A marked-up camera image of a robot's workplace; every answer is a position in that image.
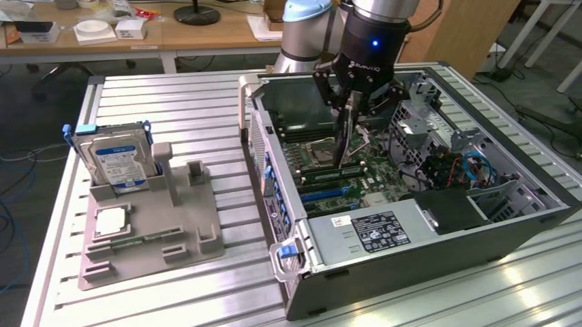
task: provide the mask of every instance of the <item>robotiq logo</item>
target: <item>robotiq logo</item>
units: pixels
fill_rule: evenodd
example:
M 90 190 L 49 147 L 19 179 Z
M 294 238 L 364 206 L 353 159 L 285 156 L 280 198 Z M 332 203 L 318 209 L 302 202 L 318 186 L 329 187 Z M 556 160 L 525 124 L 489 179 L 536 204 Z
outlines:
M 372 66 L 365 66 L 361 65 L 360 63 L 356 63 L 354 61 L 349 62 L 349 66 L 356 67 L 356 68 L 361 68 L 364 70 L 372 70 L 373 72 L 380 72 L 380 68 L 378 67 L 372 67 Z

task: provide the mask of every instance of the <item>motherboard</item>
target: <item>motherboard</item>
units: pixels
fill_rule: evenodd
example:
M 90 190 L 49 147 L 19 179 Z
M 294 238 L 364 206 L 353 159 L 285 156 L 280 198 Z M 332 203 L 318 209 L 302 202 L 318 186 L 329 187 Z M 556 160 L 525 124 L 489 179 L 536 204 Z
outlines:
M 332 165 L 332 137 L 281 142 L 308 218 L 399 201 L 409 193 L 382 138 L 357 129 L 341 167 Z

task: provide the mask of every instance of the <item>table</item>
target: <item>table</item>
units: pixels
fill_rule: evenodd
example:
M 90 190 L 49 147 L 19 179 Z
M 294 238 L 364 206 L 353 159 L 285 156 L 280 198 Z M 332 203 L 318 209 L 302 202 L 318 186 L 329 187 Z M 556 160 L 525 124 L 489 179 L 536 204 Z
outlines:
M 582 176 L 451 68 L 429 65 L 561 186 Z M 531 326 L 582 322 L 582 215 L 500 261 L 370 298 L 308 320 L 284 320 L 237 135 L 237 77 L 260 71 L 106 77 L 86 87 L 77 124 L 152 121 L 172 166 L 209 168 L 226 246 L 222 257 L 89 291 L 77 289 L 89 174 L 69 152 L 22 326 Z M 455 103 L 443 112 L 473 123 Z
M 517 37 L 515 38 L 515 41 L 512 42 L 505 54 L 503 55 L 503 58 L 499 61 L 499 67 L 505 67 L 507 63 L 509 63 L 511 58 L 513 54 L 516 53 L 523 41 L 525 40 L 525 37 L 531 30 L 533 29 L 535 24 L 539 21 L 539 18 L 541 17 L 543 13 L 545 12 L 548 5 L 568 5 L 568 9 L 564 11 L 563 15 L 559 17 L 559 19 L 555 21 L 553 27 L 547 33 L 545 37 L 543 38 L 543 41 L 539 43 L 537 47 L 535 48 L 535 51 L 528 58 L 525 62 L 525 67 L 529 68 L 535 61 L 539 59 L 539 56 L 541 55 L 543 51 L 547 49 L 548 44 L 553 40 L 553 37 L 556 36 L 557 32 L 561 30 L 561 27 L 572 17 L 575 11 L 577 10 L 577 7 L 582 4 L 582 0 L 541 0 L 540 4 L 537 6 L 537 9 L 533 11 L 533 14 L 527 20 L 525 26 L 523 26 Z M 573 68 L 571 74 L 565 78 L 565 80 L 561 82 L 560 86 L 557 87 L 557 92 L 563 93 L 565 92 L 567 88 L 572 84 L 575 78 L 582 74 L 582 62 Z
M 5 27 L 0 27 L 0 63 L 59 63 L 117 59 L 158 58 L 166 74 L 176 73 L 174 58 L 198 55 L 244 55 L 277 53 L 280 42 L 258 42 L 246 24 L 246 14 L 217 7 L 221 20 L 208 26 L 193 27 L 178 23 L 172 13 L 186 3 L 133 3 L 144 9 L 161 12 L 164 21 L 146 22 L 144 40 L 122 40 L 110 43 L 79 46 L 71 27 L 77 17 L 91 14 L 90 10 L 59 10 L 53 3 L 35 3 L 34 13 L 41 20 L 55 21 L 61 31 L 54 44 L 5 44 Z M 222 4 L 224 7 L 260 12 L 261 7 L 249 3 Z

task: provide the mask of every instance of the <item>metal slotted table surface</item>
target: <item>metal slotted table surface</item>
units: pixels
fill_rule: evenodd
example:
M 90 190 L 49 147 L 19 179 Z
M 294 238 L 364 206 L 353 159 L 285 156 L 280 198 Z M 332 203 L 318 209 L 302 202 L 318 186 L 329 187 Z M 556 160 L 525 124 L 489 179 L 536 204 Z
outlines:
M 579 174 L 540 145 L 457 73 L 429 65 L 549 175 L 582 198 Z M 237 77 L 260 71 L 106 78 L 89 85 L 78 123 L 148 119 L 153 140 L 173 146 L 173 166 L 209 168 L 225 255 L 148 277 L 79 291 L 78 262 L 89 175 L 70 152 L 22 326 L 531 326 L 582 322 L 582 216 L 513 253 L 403 290 L 288 322 L 237 137 Z M 452 102 L 443 111 L 472 124 Z

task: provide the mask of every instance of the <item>lamp base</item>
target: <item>lamp base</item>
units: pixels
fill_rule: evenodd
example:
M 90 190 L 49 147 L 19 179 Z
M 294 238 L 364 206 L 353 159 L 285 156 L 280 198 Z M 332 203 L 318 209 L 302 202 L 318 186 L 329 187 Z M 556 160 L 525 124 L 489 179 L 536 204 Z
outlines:
M 204 6 L 198 6 L 198 12 L 193 12 L 193 5 L 188 5 L 173 11 L 173 18 L 188 25 L 209 25 L 220 20 L 220 12 Z

